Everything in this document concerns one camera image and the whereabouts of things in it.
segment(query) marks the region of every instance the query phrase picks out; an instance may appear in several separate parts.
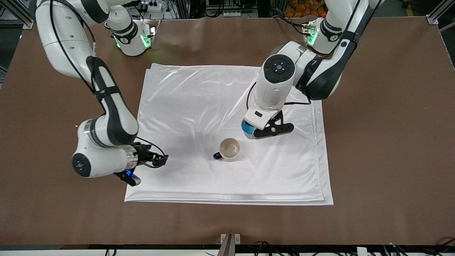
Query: robotic arm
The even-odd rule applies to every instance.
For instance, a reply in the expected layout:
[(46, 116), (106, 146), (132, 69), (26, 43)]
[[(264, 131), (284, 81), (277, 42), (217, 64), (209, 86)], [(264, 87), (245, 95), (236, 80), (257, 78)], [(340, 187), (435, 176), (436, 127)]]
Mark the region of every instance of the robotic arm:
[(150, 47), (152, 32), (149, 25), (131, 19), (121, 6), (128, 2), (131, 0), (37, 0), (31, 3), (35, 6), (31, 10), (35, 10), (38, 32), (51, 65), (66, 76), (82, 78), (105, 110), (105, 114), (80, 124), (73, 169), (88, 178), (115, 173), (135, 186), (140, 183), (133, 174), (137, 165), (158, 168), (166, 163), (168, 155), (149, 151), (152, 145), (133, 142), (137, 120), (109, 68), (96, 57), (95, 42), (92, 49), (82, 26), (107, 21), (125, 54), (141, 54)]
[(329, 54), (328, 59), (296, 42), (289, 42), (263, 63), (253, 97), (242, 121), (248, 138), (290, 133), (282, 108), (291, 87), (311, 100), (328, 98), (337, 88), (346, 63), (357, 47), (371, 16), (384, 0), (326, 0), (329, 12), (304, 27), (306, 45)]

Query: black mug handle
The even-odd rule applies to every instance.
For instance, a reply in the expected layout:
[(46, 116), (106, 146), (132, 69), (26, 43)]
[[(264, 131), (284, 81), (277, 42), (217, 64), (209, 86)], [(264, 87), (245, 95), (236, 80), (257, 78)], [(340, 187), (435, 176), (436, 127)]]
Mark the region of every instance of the black mug handle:
[(213, 155), (213, 159), (215, 159), (215, 160), (218, 160), (218, 159), (221, 159), (221, 158), (223, 158), (223, 157), (221, 156), (221, 154), (220, 154), (219, 152), (218, 152), (218, 153), (215, 153), (215, 154)]

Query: white plastic sheet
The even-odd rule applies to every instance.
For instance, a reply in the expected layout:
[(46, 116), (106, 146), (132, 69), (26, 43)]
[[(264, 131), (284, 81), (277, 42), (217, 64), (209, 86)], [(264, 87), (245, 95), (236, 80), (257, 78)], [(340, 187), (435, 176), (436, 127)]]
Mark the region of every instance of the white plastic sheet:
[[(159, 169), (138, 166), (142, 182), (127, 187), (125, 201), (333, 205), (320, 101), (283, 107), (292, 133), (259, 140), (243, 134), (246, 98), (259, 69), (153, 64), (144, 79), (138, 136), (169, 159)], [(288, 101), (306, 97), (293, 88)], [(228, 137), (240, 141), (239, 160), (214, 160)]]

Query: brown table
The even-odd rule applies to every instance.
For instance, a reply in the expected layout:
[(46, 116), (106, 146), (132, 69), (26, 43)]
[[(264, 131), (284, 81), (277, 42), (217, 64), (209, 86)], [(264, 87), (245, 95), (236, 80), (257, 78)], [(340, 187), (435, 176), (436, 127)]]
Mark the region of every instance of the brown table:
[[(153, 50), (128, 57), (108, 30), (94, 33), (133, 113), (153, 62), (260, 66), (302, 41), (278, 20), (166, 20)], [(37, 29), (24, 31), (0, 92), (1, 244), (213, 244), (228, 232), (243, 243), (434, 244), (455, 235), (454, 81), (437, 26), (375, 18), (323, 102), (333, 207), (124, 203), (116, 176), (72, 170), (75, 126), (102, 109), (52, 69)]]

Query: white mug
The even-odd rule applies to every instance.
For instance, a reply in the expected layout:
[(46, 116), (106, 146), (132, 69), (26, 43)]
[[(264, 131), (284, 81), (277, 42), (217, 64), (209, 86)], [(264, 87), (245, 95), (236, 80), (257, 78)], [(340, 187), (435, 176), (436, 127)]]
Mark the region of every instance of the white mug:
[(240, 143), (234, 138), (226, 138), (220, 143), (219, 152), (213, 155), (213, 158), (225, 159), (227, 161), (235, 160), (240, 154)]

